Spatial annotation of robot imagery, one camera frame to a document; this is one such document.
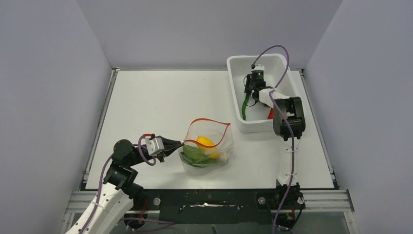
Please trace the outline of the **green leafy vegetable toy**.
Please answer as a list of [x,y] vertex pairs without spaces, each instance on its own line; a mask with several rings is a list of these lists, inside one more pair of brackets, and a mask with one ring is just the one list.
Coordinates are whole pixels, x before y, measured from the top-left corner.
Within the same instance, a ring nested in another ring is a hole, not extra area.
[[179,156],[184,164],[196,168],[205,168],[217,164],[217,160],[209,158],[199,148],[189,145],[184,145],[180,149]]

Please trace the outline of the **clear orange zip bag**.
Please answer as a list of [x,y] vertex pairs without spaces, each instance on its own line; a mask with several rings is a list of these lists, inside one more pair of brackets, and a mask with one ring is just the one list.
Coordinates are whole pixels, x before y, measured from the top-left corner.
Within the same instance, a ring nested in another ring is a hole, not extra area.
[[228,164],[234,157],[233,149],[231,123],[197,118],[189,125],[178,153],[184,172],[201,176]]

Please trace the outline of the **yellow corn toy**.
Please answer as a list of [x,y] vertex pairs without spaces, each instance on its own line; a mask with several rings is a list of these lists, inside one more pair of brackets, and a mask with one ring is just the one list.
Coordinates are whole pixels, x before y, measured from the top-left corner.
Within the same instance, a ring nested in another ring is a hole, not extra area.
[[215,146],[214,142],[211,141],[209,138],[205,136],[197,137],[198,142],[197,147],[208,157],[211,159],[218,159],[220,157],[220,152],[218,151],[217,146]]

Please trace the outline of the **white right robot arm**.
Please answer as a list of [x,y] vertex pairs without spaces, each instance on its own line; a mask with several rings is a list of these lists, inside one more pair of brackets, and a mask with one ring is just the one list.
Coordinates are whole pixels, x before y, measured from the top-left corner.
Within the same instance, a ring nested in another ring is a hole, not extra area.
[[248,102],[254,105],[261,103],[271,108],[272,128],[280,138],[280,168],[276,180],[278,187],[288,188],[297,184],[296,179],[296,152],[300,138],[305,131],[305,114],[300,97],[284,95],[270,87],[264,80],[264,70],[254,68],[244,78],[245,98],[242,104],[242,118],[246,120]]

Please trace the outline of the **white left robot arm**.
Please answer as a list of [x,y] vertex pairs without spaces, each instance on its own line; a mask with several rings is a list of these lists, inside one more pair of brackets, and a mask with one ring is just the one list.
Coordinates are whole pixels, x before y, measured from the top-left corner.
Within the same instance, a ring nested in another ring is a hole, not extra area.
[[149,203],[143,195],[144,188],[134,182],[138,172],[133,166],[164,162],[183,145],[182,141],[154,134],[143,134],[137,144],[119,140],[102,167],[95,197],[67,233],[108,234],[120,221],[134,229],[149,223],[144,217]]

